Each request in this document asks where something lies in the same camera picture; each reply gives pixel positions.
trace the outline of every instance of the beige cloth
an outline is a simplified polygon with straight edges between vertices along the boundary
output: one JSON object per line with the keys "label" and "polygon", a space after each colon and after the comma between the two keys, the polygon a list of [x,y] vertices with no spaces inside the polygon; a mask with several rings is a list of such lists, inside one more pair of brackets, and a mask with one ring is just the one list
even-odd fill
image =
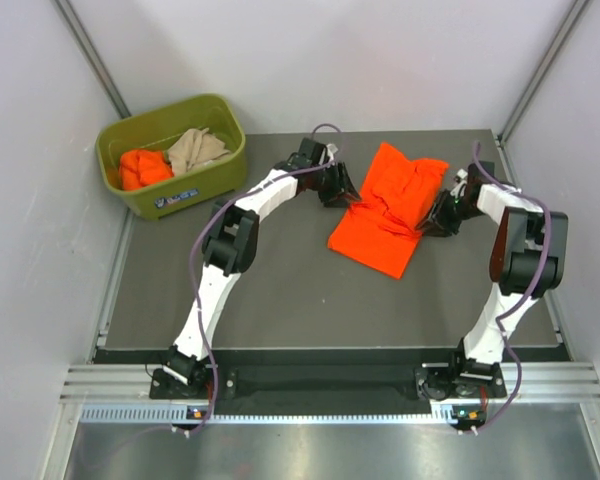
{"label": "beige cloth", "polygon": [[219,160],[229,153],[224,142],[209,133],[209,129],[190,128],[167,150],[175,176],[187,173],[195,166]]}

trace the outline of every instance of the green plastic container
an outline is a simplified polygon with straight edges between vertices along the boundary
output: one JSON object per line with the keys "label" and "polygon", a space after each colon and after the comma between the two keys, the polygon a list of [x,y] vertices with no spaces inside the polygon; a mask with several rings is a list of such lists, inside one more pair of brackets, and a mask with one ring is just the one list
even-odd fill
{"label": "green plastic container", "polygon": [[[189,128],[207,127],[225,142],[231,155],[155,185],[122,190],[118,166],[123,153],[134,148],[167,150]],[[244,144],[244,132],[226,100],[208,94],[110,125],[98,136],[96,151],[107,188],[136,215],[157,220],[242,186],[247,177]]]}

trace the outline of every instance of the green bin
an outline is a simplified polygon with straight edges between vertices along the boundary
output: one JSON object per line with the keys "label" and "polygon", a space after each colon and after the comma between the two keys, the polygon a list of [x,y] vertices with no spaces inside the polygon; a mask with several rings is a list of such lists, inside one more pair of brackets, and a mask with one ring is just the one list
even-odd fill
{"label": "green bin", "polygon": [[[167,150],[190,128],[209,128],[231,154],[155,185],[122,190],[118,166],[123,153],[135,148]],[[107,188],[136,215],[157,220],[242,186],[247,177],[244,144],[244,132],[226,100],[207,94],[110,125],[98,136],[96,151]]]}

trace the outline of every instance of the cable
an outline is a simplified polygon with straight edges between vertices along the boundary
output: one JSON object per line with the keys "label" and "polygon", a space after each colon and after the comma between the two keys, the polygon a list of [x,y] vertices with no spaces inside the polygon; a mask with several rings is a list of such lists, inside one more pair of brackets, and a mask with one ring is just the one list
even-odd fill
{"label": "cable", "polygon": [[509,398],[507,398],[507,400],[504,402],[502,407],[500,407],[500,409],[489,420],[487,420],[484,425],[479,427],[478,431],[484,430],[489,425],[492,425],[498,418],[500,418],[500,416],[511,406],[511,403],[513,403],[513,400],[516,398],[516,396],[518,395],[518,392],[520,391],[520,385],[522,384],[522,362],[520,362],[520,358],[518,357],[516,352],[513,350],[513,348],[511,348],[511,344],[509,343],[509,339],[507,338],[507,330],[504,328],[504,325],[502,324],[502,320],[504,320],[505,318],[507,318],[510,315],[513,315],[515,312],[517,312],[522,307],[522,305],[524,305],[524,303],[529,298],[531,298],[533,291],[538,286],[538,282],[540,282],[540,277],[542,276],[544,267],[547,264],[547,258],[549,257],[549,246],[551,245],[551,211],[549,210],[547,205],[544,202],[538,200],[537,198],[530,197],[528,195],[524,195],[523,193],[520,193],[520,192],[512,192],[510,189],[507,189],[498,180],[496,180],[491,175],[489,175],[489,173],[484,169],[484,167],[480,163],[480,148],[481,148],[480,142],[475,141],[473,143],[473,163],[476,165],[476,167],[478,168],[480,173],[487,180],[489,180],[489,182],[491,182],[492,184],[501,188],[502,190],[508,191],[509,193],[511,193],[512,195],[514,195],[518,198],[535,203],[542,209],[542,213],[544,215],[544,240],[542,242],[542,251],[540,252],[540,259],[538,260],[538,267],[536,268],[536,271],[533,274],[533,277],[531,278],[531,282],[529,283],[529,286],[525,290],[522,297],[520,297],[520,300],[518,300],[518,302],[513,307],[511,307],[508,311],[506,311],[503,314],[498,315],[496,317],[496,324],[498,325],[498,328],[500,329],[500,332],[502,333],[502,341],[504,343],[504,348],[507,351],[507,353],[509,353],[509,355],[511,356],[511,358],[513,359],[513,361],[516,364],[516,370],[517,370],[517,374],[518,374],[518,376],[516,378],[516,384],[513,387],[513,391],[511,392],[511,395],[509,395]]}
{"label": "cable", "polygon": [[302,174],[305,174],[305,173],[317,172],[319,170],[323,170],[325,168],[328,168],[328,167],[334,165],[336,163],[337,156],[340,153],[342,153],[342,149],[344,148],[343,134],[342,134],[342,131],[338,127],[336,127],[335,125],[332,125],[330,123],[321,123],[320,125],[316,126],[313,129],[313,131],[311,132],[311,138],[313,138],[313,136],[316,134],[316,132],[318,130],[320,130],[321,128],[324,128],[324,127],[332,128],[340,136],[340,147],[339,147],[339,150],[333,155],[333,158],[330,161],[325,162],[325,163],[323,163],[321,165],[318,165],[316,167],[303,168],[303,169],[300,169],[300,170],[295,170],[293,172],[287,172],[287,173],[279,175],[278,177],[276,177],[276,178],[272,179],[271,181],[265,183],[262,187],[260,187],[257,190],[252,190],[252,191],[249,191],[249,192],[246,192],[246,193],[241,193],[239,195],[236,195],[235,197],[233,197],[232,199],[230,199],[228,202],[226,202],[216,212],[216,214],[211,218],[211,220],[209,220],[209,222],[205,225],[205,227],[202,229],[202,231],[198,235],[198,238],[196,238],[195,242],[193,243],[193,247],[191,247],[191,252],[189,253],[189,275],[191,277],[191,285],[193,287],[193,291],[194,291],[194,294],[195,294],[196,302],[198,304],[198,308],[197,308],[197,311],[198,311],[198,328],[200,329],[200,335],[202,336],[202,344],[204,345],[205,350],[209,354],[209,361],[211,363],[211,370],[212,370],[212,375],[213,375],[213,392],[212,392],[212,395],[211,395],[211,401],[209,402],[209,408],[207,409],[204,417],[202,418],[202,420],[200,421],[200,423],[197,425],[197,427],[194,428],[191,431],[191,435],[195,435],[200,430],[202,430],[202,428],[206,425],[206,423],[211,418],[213,409],[214,409],[216,401],[218,399],[218,383],[219,383],[218,366],[216,365],[216,361],[215,361],[215,358],[213,356],[213,352],[211,351],[211,345],[209,344],[209,340],[207,339],[207,336],[206,336],[206,334],[204,332],[204,325],[202,323],[202,302],[200,300],[200,294],[198,292],[199,285],[198,285],[198,279],[196,277],[195,265],[194,265],[196,254],[199,251],[201,251],[202,242],[203,242],[204,238],[207,236],[207,234],[209,233],[209,231],[211,230],[211,228],[222,217],[222,215],[224,215],[224,213],[229,208],[231,208],[231,206],[233,206],[236,202],[238,202],[239,200],[242,200],[243,198],[247,198],[247,197],[250,197],[250,196],[255,195],[257,193],[260,193],[265,188],[269,187],[270,185],[272,185],[273,183],[275,183],[275,182],[277,182],[279,180],[282,180],[283,178],[287,178],[287,177],[291,177],[291,176],[296,176],[296,175],[302,175]]}

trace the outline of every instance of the silver metal floor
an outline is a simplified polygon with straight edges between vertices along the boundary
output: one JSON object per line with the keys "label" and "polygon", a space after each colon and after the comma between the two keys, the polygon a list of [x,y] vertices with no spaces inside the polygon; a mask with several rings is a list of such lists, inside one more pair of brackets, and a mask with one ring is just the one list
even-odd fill
{"label": "silver metal floor", "polygon": [[[297,150],[302,135],[247,138],[246,188]],[[323,139],[339,141],[335,135]],[[483,160],[504,171],[488,130],[363,132],[345,134],[343,159],[360,186],[381,142],[410,159],[451,164],[447,181],[471,161],[482,142]],[[193,302],[187,258],[209,218],[212,202],[158,222],[133,227],[106,349],[166,348],[181,330]],[[466,222],[453,238],[426,238],[403,278],[389,278],[327,249],[343,211],[325,209],[306,192],[263,223],[258,256],[231,292],[214,348],[453,347],[474,325],[489,294],[489,258],[496,225]],[[519,326],[516,346],[555,346],[544,302]]]}
{"label": "silver metal floor", "polygon": [[595,480],[600,471],[577,405],[514,405],[478,437],[445,425],[209,426],[169,431],[81,424],[67,480]]}

